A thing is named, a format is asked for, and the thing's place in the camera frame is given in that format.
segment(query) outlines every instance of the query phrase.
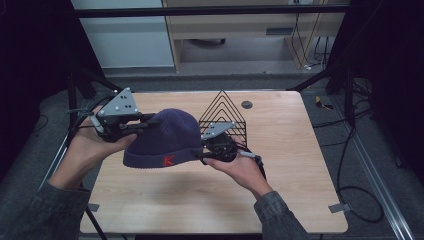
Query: red logo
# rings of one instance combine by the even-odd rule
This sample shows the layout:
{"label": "red logo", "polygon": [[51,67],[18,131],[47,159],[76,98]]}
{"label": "red logo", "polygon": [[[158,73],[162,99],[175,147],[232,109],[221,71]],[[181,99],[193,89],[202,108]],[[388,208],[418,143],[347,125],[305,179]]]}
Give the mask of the red logo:
{"label": "red logo", "polygon": [[172,159],[174,157],[175,157],[175,155],[165,156],[164,159],[163,159],[163,166],[168,167],[168,166],[174,165],[174,163],[172,162]]}

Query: floor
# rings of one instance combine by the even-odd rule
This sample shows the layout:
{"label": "floor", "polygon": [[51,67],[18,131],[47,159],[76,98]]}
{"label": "floor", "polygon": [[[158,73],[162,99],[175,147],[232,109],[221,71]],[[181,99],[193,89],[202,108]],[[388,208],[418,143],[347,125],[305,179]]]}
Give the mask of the floor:
{"label": "floor", "polygon": [[[138,76],[110,76],[110,80],[120,86],[132,86],[136,91],[286,89],[308,79],[325,67],[324,62],[319,61],[323,56],[320,54],[323,49],[323,41],[321,41],[316,51],[317,54],[314,54],[314,49],[311,50],[308,59],[316,65],[311,67],[311,70],[307,70],[295,67],[282,38],[227,39],[223,45],[218,41],[188,40],[184,43],[181,68],[178,72],[150,69],[149,72]],[[325,84],[326,79],[323,79],[302,93],[313,124],[334,121],[342,117],[337,109],[331,110],[317,106],[316,96],[321,97],[324,105],[328,104],[336,108],[337,102],[343,100],[342,95],[327,96],[323,90]],[[67,116],[59,114],[67,109],[66,101],[66,92],[61,92],[43,102],[41,111],[47,120],[40,118],[36,129],[41,127],[41,130],[34,132],[28,140],[19,161],[14,166],[14,174],[5,181],[6,184],[0,185],[2,193],[0,196],[0,223],[9,219],[16,212],[10,207],[10,204],[14,206],[24,204],[25,196],[33,194],[43,181],[51,159],[54,158],[56,149],[60,145],[57,139],[63,139],[66,134],[66,131],[60,131],[60,129],[66,126]],[[360,111],[368,106],[366,103],[361,103],[357,107],[357,110]],[[349,230],[343,235],[324,234],[322,239],[424,239],[424,229],[422,228],[424,226],[424,211],[422,211],[424,188],[410,169],[396,167],[393,152],[387,144],[384,134],[372,120],[372,115],[362,116],[357,123],[356,134],[360,137],[361,143],[366,146],[367,155],[373,160],[386,187],[393,195],[393,201],[401,211],[406,223],[409,224],[414,236],[412,238],[397,236],[387,218],[380,223],[371,224],[360,221],[351,212],[347,212]],[[337,178],[337,168],[343,145],[326,145],[345,141],[348,135],[347,129],[344,124],[315,129],[330,176],[334,181]],[[355,144],[349,144],[346,151],[341,175],[343,184],[358,185],[373,192],[370,177],[364,170],[365,167],[360,160],[361,154]],[[95,177],[95,173],[89,176],[88,185],[94,184]],[[20,189],[20,192],[16,194],[14,189]],[[365,215],[367,218],[375,218],[380,213],[375,201],[368,195],[353,191],[347,192],[345,197],[361,215]],[[110,239],[125,239],[119,234],[112,234],[109,237]],[[320,239],[321,236],[314,235],[312,237]],[[96,234],[82,234],[80,239],[99,238]]]}

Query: person's left hand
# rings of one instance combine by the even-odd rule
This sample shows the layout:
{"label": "person's left hand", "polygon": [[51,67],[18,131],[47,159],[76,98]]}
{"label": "person's left hand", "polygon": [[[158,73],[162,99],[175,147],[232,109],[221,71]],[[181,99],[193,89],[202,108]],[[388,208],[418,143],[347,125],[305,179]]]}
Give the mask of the person's left hand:
{"label": "person's left hand", "polygon": [[105,142],[92,125],[89,118],[82,122],[82,128],[75,134],[59,168],[50,178],[50,185],[60,189],[78,189],[91,169],[109,155],[127,148],[137,138],[136,134],[132,134],[114,143]]}

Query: triangular wire structure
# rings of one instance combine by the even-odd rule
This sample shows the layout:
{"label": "triangular wire structure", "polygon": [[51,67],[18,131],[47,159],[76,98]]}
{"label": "triangular wire structure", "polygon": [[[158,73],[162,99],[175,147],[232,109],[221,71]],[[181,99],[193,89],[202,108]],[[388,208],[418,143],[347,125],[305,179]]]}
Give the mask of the triangular wire structure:
{"label": "triangular wire structure", "polygon": [[234,122],[235,126],[226,131],[230,136],[239,136],[247,145],[246,120],[231,101],[227,93],[221,90],[199,119],[200,131],[203,134],[211,123]]}

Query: person's right hand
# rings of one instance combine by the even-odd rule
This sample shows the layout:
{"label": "person's right hand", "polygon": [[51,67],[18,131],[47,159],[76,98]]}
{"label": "person's right hand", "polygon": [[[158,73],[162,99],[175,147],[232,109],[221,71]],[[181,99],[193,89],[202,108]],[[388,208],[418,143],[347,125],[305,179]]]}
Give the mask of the person's right hand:
{"label": "person's right hand", "polygon": [[[240,138],[233,137],[233,140],[242,143]],[[240,186],[251,191],[256,199],[273,191],[252,158],[238,154],[232,162],[221,162],[213,158],[204,161],[214,169],[228,174]]]}

